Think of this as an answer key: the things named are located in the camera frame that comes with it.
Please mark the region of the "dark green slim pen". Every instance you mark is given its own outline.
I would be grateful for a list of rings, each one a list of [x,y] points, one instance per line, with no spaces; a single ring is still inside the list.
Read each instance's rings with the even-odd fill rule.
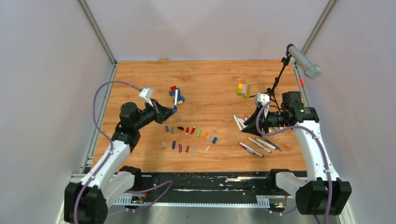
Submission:
[[[264,136],[262,136],[262,139],[263,139],[265,142],[269,143],[271,146],[273,146],[275,149],[277,149],[277,150],[279,150],[279,151],[282,151],[282,149],[281,149],[279,146],[277,146],[275,143],[271,142],[270,140],[268,140],[268,139],[265,138]]]

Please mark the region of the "white pen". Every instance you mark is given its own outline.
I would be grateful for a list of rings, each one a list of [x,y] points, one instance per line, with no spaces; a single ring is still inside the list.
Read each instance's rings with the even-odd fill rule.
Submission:
[[[271,149],[273,149],[273,150],[276,149],[275,146],[273,146],[273,145],[267,143],[266,141],[264,141],[264,140],[262,140],[262,139],[256,138],[256,140],[257,140],[259,143],[262,143],[263,145],[265,145],[265,146],[267,146],[267,147],[269,147],[269,148],[271,148]]]

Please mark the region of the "purple capped pen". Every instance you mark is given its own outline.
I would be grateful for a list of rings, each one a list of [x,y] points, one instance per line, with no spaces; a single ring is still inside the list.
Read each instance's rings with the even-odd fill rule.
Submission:
[[[271,150],[267,149],[265,146],[263,146],[261,143],[257,142],[256,140],[254,140],[254,139],[252,139],[252,138],[250,138],[250,137],[248,137],[248,139],[249,139],[251,142],[255,143],[257,146],[259,146],[260,148],[262,148],[262,149],[264,149],[265,151],[267,151],[268,153],[272,153]]]

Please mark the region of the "white pen body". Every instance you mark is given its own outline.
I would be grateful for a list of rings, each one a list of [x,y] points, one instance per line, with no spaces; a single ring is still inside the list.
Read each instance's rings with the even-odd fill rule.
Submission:
[[[237,126],[238,126],[238,129],[239,129],[240,131],[242,131],[243,127],[241,126],[241,123],[239,122],[239,119],[236,117],[235,114],[233,114],[233,118],[234,118],[234,120],[235,120],[235,122],[236,122],[236,124],[237,124]]]

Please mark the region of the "red slim pen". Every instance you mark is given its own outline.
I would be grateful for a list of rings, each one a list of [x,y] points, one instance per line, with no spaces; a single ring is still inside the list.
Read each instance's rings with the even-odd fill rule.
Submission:
[[[246,146],[242,145],[240,142],[236,142],[236,144],[238,144],[240,147],[242,147],[243,149],[245,149],[247,152],[249,152],[252,155],[256,155],[252,150],[248,149]]]

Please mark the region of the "blue capped pen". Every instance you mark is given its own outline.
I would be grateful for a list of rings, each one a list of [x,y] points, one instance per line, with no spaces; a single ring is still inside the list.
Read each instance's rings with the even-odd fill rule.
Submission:
[[[175,89],[174,94],[174,109],[177,110],[177,100],[178,100],[178,89]]]

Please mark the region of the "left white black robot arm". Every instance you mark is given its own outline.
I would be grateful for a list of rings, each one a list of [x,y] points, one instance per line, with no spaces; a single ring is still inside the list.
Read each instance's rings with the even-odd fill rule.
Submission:
[[[109,146],[97,164],[79,182],[70,182],[64,191],[64,220],[71,224],[102,224],[113,203],[127,190],[139,192],[143,187],[139,170],[121,163],[132,153],[139,130],[151,122],[164,123],[177,112],[149,99],[143,110],[133,102],[120,108],[120,121],[109,138]]]

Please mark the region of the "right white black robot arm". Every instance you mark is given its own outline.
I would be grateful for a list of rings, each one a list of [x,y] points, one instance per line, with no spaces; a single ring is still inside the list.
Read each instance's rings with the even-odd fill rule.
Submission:
[[[350,182],[341,180],[331,163],[315,108],[305,106],[298,91],[282,94],[281,111],[269,111],[270,96],[264,93],[256,94],[255,105],[256,110],[245,121],[242,132],[269,137],[292,130],[306,164],[306,181],[287,169],[272,169],[267,181],[269,193],[287,192],[295,198],[302,215],[340,215],[352,187]]]

